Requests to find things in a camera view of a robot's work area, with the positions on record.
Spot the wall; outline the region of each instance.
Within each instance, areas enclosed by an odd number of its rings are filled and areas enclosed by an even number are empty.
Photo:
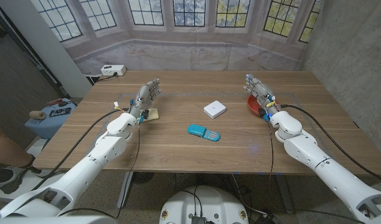
[[[245,27],[217,27],[218,0],[205,5],[204,27],[175,26],[172,0],[162,0],[163,26],[135,25],[128,1],[107,0],[116,26],[94,31],[78,0],[67,4],[82,35],[62,42],[84,74],[105,64],[128,70],[296,70],[299,41],[315,0],[298,1],[288,37],[264,30],[271,0],[251,0]]]
[[[30,1],[0,0],[0,6],[13,21],[52,73],[72,97],[84,97],[90,82],[39,15]]]
[[[301,69],[317,76],[381,152],[381,0],[325,0]]]

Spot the gray wall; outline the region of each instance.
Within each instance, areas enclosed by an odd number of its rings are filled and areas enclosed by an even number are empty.
[[[0,0],[0,6],[40,58],[72,97],[84,97],[91,89],[72,58],[30,1]]]
[[[301,69],[315,74],[381,152],[381,1],[325,0]]]

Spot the white square device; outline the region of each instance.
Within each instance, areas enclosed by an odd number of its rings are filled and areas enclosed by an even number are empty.
[[[204,107],[204,113],[206,113],[211,119],[214,119],[225,112],[226,109],[227,108],[222,103],[215,100],[211,104]]]
[[[124,65],[104,65],[101,68],[102,75],[114,75],[117,72],[117,75],[124,75],[127,69]]]

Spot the red bowl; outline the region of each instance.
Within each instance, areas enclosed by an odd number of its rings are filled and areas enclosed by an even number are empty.
[[[261,106],[257,103],[257,99],[253,95],[248,96],[247,105],[253,114],[260,116],[258,109],[261,108]]]

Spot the wooden table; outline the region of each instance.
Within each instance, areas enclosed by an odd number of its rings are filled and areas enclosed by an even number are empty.
[[[70,150],[87,128],[100,116],[129,105],[141,85],[160,78],[162,93],[153,102],[160,118],[141,124],[138,160],[133,171],[267,173],[271,168],[271,142],[268,125],[256,117],[246,104],[242,86],[245,74],[252,73],[274,91],[282,104],[304,108],[326,128],[332,137],[357,161],[381,174],[381,153],[352,122],[347,113],[311,72],[251,71],[133,71],[108,82],[97,83],[59,129],[34,162],[38,168],[51,169]],[[210,119],[203,107],[219,100],[227,110]],[[302,112],[286,108],[300,120],[318,145],[340,164],[357,175],[367,174],[344,156],[311,119]],[[96,137],[106,131],[108,121],[100,121],[78,145],[61,168],[69,169],[92,148]],[[221,134],[217,142],[187,133],[190,124],[200,124]],[[313,174],[305,165],[287,155],[283,144],[273,135],[274,173]],[[105,169],[129,170],[138,148],[138,130],[125,152]]]

